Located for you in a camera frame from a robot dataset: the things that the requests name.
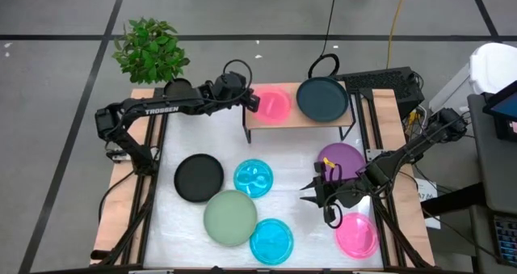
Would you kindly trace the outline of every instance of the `sage green plate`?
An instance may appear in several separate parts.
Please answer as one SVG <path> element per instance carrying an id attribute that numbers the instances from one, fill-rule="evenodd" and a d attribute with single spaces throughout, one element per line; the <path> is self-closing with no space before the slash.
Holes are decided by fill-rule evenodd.
<path id="1" fill-rule="evenodd" d="M 247 241 L 257 225 L 257 208 L 244 192 L 217 193 L 204 209 L 204 228 L 208 236 L 224 246 Z"/>

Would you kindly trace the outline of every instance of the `yellow part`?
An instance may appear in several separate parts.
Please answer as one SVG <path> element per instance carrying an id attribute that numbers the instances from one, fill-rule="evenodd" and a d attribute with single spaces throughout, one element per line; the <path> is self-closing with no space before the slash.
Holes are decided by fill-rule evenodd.
<path id="1" fill-rule="evenodd" d="M 402 3 L 404 0 L 398 0 L 397 11 L 395 11 L 395 16 L 393 17 L 393 22 L 391 23 L 391 31 L 389 31 L 389 39 L 388 39 L 388 60 L 386 61 L 386 69 L 389 68 L 389 63 L 391 62 L 391 44 L 393 39 L 393 34 L 395 33 L 395 27 L 397 26 L 398 14 L 401 12 Z"/>
<path id="2" fill-rule="evenodd" d="M 418 113 L 417 112 L 411 112 L 410 113 L 410 118 L 409 118 L 409 121 L 408 121 L 408 125 L 412 125 L 417 120 L 417 117 L 418 117 Z"/>
<path id="3" fill-rule="evenodd" d="M 336 164 L 334 164 L 331 161 L 329 161 L 329 159 L 326 158 L 326 157 L 323 158 L 323 162 L 325 163 L 325 165 L 329 165 L 330 168 L 335 168 L 336 167 Z"/>

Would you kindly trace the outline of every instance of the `small wooden shelf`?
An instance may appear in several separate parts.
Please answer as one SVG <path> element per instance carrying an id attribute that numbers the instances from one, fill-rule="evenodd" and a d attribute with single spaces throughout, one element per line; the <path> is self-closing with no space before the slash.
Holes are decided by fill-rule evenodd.
<path id="1" fill-rule="evenodd" d="M 265 124 L 260 120 L 257 120 L 253 116 L 253 112 L 246 110 L 246 127 L 248 129 L 294 129 L 294 128 L 319 128 L 319 127 L 342 127 L 350 126 L 352 124 L 351 110 L 347 109 L 347 112 L 339 117 L 337 120 L 331 122 L 317 122 L 311 120 L 298 108 L 296 103 L 296 92 L 301 83 L 271 83 L 271 84 L 253 84 L 251 88 L 260 88 L 265 86 L 276 86 L 285 90 L 291 98 L 291 113 L 289 118 L 286 119 L 282 124 Z"/>
<path id="2" fill-rule="evenodd" d="M 327 127 L 337 127 L 339 128 L 339 136 L 341 137 L 341 141 L 347 136 L 350 132 L 351 128 L 355 124 L 355 117 L 353 103 L 351 102 L 351 98 L 349 96 L 349 108 L 347 111 L 339 117 L 337 120 L 331 122 L 317 122 L 308 118 L 299 108 L 296 102 L 296 92 L 298 91 L 298 87 L 300 87 L 301 82 L 298 83 L 264 83 L 264 84 L 253 84 L 251 88 L 258 89 L 260 87 L 265 86 L 276 86 L 289 94 L 291 99 L 291 113 L 285 122 L 282 124 L 266 124 L 261 120 L 256 119 L 253 116 L 253 112 L 243 108 L 242 109 L 242 127 L 244 128 L 244 133 L 246 135 L 246 139 L 248 143 L 251 143 L 251 130 L 252 129 L 295 129 L 295 128 L 327 128 Z M 342 127 L 349 127 L 347 132 L 343 134 Z"/>

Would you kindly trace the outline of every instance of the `wooden platform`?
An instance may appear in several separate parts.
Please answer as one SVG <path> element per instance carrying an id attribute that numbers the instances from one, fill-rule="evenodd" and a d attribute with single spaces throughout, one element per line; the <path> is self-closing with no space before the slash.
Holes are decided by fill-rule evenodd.
<path id="1" fill-rule="evenodd" d="M 339 117 L 337 120 L 331 122 L 317 122 L 311 120 L 296 104 L 296 92 L 301 83 L 268 83 L 268 84 L 253 84 L 251 88 L 259 89 L 265 86 L 276 86 L 285 90 L 291 98 L 291 113 L 285 122 L 282 124 L 265 124 L 260 120 L 257 120 L 253 116 L 253 112 L 246 110 L 246 127 L 248 129 L 294 129 L 294 128 L 320 128 L 320 127 L 347 127 L 352 124 L 352 116 L 350 109 Z"/>

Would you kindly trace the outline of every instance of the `purple plate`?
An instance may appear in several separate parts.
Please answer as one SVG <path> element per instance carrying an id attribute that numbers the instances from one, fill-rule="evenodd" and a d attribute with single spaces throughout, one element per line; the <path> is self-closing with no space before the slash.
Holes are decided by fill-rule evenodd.
<path id="1" fill-rule="evenodd" d="M 342 179 L 357 178 L 355 173 L 361 169 L 366 161 L 364 160 L 361 153 L 356 150 L 353 146 L 345 143 L 334 143 L 326 146 L 317 156 L 319 162 L 323 162 L 323 158 L 329 159 L 334 164 L 341 165 L 343 169 Z M 325 177 L 327 181 L 330 181 L 330 166 L 326 165 Z M 339 169 L 334 169 L 333 180 L 338 180 Z"/>

